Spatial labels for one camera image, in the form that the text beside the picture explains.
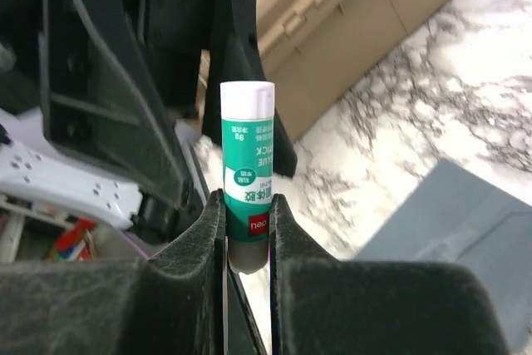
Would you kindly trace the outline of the white green glue stick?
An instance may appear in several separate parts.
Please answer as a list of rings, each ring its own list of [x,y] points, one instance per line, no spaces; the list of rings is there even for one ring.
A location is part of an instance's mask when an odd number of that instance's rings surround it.
[[[268,262],[274,99],[272,82],[220,84],[228,256],[236,273],[252,274]]]

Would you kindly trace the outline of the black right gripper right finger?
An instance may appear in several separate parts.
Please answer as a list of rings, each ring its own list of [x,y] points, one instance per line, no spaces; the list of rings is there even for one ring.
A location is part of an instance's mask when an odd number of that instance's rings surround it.
[[[277,300],[278,261],[307,257],[331,259],[332,256],[298,224],[288,200],[281,194],[273,196],[269,212],[269,252],[272,354],[279,355],[282,349]]]

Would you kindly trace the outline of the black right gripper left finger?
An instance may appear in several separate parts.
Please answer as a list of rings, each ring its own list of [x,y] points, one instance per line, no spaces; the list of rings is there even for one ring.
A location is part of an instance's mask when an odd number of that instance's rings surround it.
[[[199,219],[150,261],[150,354],[227,353],[225,207],[212,192]]]

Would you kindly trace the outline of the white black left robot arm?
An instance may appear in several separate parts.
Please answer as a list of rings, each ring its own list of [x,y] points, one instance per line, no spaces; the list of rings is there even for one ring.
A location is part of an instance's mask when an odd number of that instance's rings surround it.
[[[173,92],[194,89],[197,59],[208,50],[214,89],[204,132],[213,141],[228,134],[250,151],[251,165],[224,169],[224,186],[264,212],[273,173],[292,175],[297,158],[278,116],[251,119],[250,97],[273,95],[259,58],[255,2],[150,0],[148,38],[140,42],[122,0],[1,0],[2,35],[25,71],[42,72],[47,140],[39,148],[8,134],[1,186],[118,229],[131,226],[142,194],[187,209],[193,178],[155,78],[176,70]]]

